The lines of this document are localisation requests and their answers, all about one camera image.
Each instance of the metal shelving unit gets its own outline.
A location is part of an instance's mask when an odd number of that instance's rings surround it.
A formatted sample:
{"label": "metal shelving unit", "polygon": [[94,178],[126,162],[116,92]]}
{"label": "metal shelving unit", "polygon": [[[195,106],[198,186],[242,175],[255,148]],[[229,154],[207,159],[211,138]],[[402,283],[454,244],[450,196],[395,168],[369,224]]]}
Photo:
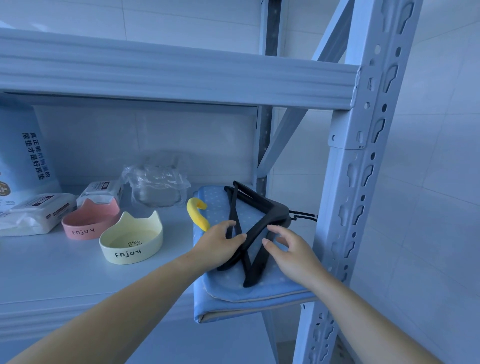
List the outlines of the metal shelving unit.
{"label": "metal shelving unit", "polygon": [[[348,285],[421,5],[340,0],[312,61],[275,57],[284,27],[280,0],[264,0],[260,55],[0,29],[0,90],[30,104],[70,105],[76,99],[66,96],[75,96],[247,114],[258,108],[253,185],[264,194],[307,110],[333,110],[313,248]],[[345,51],[345,64],[337,64]],[[288,109],[270,137],[275,106]],[[294,363],[328,363],[337,333],[321,302],[305,304]]]}

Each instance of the clear plastic packaging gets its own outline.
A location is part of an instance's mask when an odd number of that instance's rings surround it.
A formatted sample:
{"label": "clear plastic packaging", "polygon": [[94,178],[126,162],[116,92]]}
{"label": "clear plastic packaging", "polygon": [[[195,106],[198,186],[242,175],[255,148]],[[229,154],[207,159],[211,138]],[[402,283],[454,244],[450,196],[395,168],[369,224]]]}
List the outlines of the clear plastic packaging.
{"label": "clear plastic packaging", "polygon": [[161,154],[125,167],[122,179],[132,188],[132,202],[147,207],[182,206],[191,187],[186,175],[186,159]]}

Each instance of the cat ear bowl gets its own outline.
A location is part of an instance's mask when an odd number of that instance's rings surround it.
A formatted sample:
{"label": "cat ear bowl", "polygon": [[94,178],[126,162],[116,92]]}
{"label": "cat ear bowl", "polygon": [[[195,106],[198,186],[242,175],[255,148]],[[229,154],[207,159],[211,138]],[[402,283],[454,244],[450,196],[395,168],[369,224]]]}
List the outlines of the cat ear bowl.
{"label": "cat ear bowl", "polygon": [[120,218],[117,200],[112,199],[108,205],[101,205],[86,199],[83,205],[65,216],[61,224],[69,239],[98,239],[108,228],[115,225]]}
{"label": "cat ear bowl", "polygon": [[162,247],[163,225],[156,211],[149,218],[134,218],[124,212],[120,220],[100,236],[99,242],[110,263],[138,263]]}

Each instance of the shelf surface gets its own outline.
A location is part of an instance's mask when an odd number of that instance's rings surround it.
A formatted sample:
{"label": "shelf surface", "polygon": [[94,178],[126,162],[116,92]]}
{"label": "shelf surface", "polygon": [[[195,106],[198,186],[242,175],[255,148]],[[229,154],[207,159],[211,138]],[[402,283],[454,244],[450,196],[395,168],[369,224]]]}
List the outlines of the shelf surface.
{"label": "shelf surface", "polygon": [[0,90],[236,105],[352,107],[359,67],[0,28]]}
{"label": "shelf surface", "polygon": [[[132,207],[125,194],[120,207],[136,218],[153,209]],[[159,209],[164,243],[151,258],[115,265],[103,256],[98,239],[74,241],[61,225],[49,234],[0,238],[0,341],[42,336],[111,294],[186,253],[193,226],[185,207]],[[167,320],[193,318],[189,287]]]}

